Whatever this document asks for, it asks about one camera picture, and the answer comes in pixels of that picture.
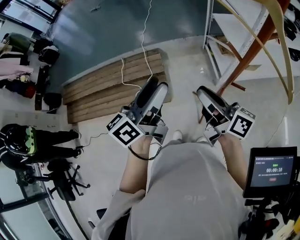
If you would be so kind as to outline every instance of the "screen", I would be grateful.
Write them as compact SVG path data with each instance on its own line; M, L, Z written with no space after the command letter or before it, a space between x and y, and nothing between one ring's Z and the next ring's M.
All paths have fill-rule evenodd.
M293 170L293 156L255 157L251 187L288 185Z

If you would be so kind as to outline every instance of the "wooden pallet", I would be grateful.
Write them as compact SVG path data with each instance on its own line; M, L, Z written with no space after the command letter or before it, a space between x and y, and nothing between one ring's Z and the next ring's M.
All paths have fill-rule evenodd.
M147 51L151 70L160 82L166 82L164 67L159 51ZM144 54L124 59L124 82L143 86L150 72ZM138 87L121 83L122 62L118 61L102 67L68 84L64 89L63 102L67 105L69 123L77 123L97 117L117 113L124 105L129 105L139 90ZM165 102L171 101L170 92Z

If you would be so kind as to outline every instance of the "white shoe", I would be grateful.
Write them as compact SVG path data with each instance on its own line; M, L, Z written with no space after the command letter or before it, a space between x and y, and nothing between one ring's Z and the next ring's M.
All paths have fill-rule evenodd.
M77 130L71 129L70 132L76 132L78 134L78 138L77 139L81 139L81 133L78 132Z
M179 130L176 130L173 133L173 140L182 140L182 133Z
M208 143L208 141L205 137L199 137L197 139L196 143Z
M82 155L84 153L83 147L77 147L75 149L78 151L78 155L74 158L79 158L80 155Z

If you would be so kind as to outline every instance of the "pink cloth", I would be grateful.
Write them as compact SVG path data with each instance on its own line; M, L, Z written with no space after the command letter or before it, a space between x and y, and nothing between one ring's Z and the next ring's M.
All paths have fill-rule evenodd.
M0 80L15 79L20 74L31 74L33 68L22 65L14 65L4 61L0 61Z
M21 59L20 58L0 58L0 64L2 62L6 62L13 65L20 65Z

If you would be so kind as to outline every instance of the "office chair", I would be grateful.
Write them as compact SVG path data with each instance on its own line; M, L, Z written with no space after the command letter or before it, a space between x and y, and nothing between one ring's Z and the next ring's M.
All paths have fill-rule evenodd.
M33 175L29 175L26 174L24 177L24 180L27 181L28 183L34 183L35 181L44 181L44 182L48 182L48 181L53 181L54 183L54 188L52 189L47 189L48 190L48 194L50 195L50 197L52 199L52 193L54 191L57 191L58 195L60 196L60 198L64 201L75 201L76 197L72 191L72 189L74 188L76 193L79 196L82 196L83 193L79 193L77 186L82 187L82 188L89 188L90 184L88 185L83 185L79 182L77 182L75 180L77 173L78 173L78 169L80 169L80 166L78 165L75 169L75 172L73 174L73 176L71 176L69 169L71 163L68 162L66 159L56 159L51 161L48 164L47 169L49 171L51 171L51 173L49 174L44 174L44 177L37 177L37 176L33 176Z
M105 214L106 210L107 210L107 208L98 209L97 212L96 212L97 215L98 215L98 218L101 219L103 217L103 215Z

